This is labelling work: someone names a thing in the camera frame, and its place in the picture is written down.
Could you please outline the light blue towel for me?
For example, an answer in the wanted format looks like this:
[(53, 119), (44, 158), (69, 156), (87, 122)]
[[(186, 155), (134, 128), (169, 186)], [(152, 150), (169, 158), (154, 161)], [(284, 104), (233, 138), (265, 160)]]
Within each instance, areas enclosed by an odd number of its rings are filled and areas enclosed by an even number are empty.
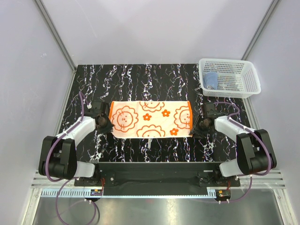
[(218, 87), (218, 74), (216, 72), (208, 72), (203, 78), (204, 87), (209, 90), (216, 90)]

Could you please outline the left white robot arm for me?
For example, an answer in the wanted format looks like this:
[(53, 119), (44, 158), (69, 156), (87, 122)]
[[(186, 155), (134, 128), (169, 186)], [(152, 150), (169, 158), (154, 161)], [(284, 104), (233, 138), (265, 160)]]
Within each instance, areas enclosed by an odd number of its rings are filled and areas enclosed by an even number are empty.
[(95, 101), (88, 106), (73, 125), (56, 136), (47, 136), (42, 142), (38, 172), (52, 182), (74, 177), (85, 177), (92, 186), (101, 181), (100, 172), (92, 163), (79, 162), (76, 156), (77, 145), (95, 130), (99, 134), (108, 134), (113, 130), (109, 119), (109, 104)]

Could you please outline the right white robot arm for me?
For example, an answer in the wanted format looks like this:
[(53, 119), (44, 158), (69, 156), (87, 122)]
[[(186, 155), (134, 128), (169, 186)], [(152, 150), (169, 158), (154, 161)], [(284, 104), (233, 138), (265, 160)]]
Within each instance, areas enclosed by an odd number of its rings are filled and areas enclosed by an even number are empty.
[(236, 143), (236, 158), (219, 165), (213, 173), (214, 183), (223, 186), (232, 176), (267, 175), (277, 167), (277, 159), (265, 129), (252, 129), (238, 123), (232, 116), (239, 107), (228, 102), (205, 103), (203, 116), (198, 116), (190, 132), (194, 138), (204, 138), (210, 131), (218, 131)]

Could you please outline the orange white patterned towel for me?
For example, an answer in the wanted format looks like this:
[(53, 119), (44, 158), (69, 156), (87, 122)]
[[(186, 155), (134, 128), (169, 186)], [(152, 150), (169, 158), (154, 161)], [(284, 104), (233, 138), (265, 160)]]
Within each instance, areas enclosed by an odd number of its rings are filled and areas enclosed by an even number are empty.
[(184, 138), (193, 128), (189, 101), (113, 101), (109, 119), (122, 139)]

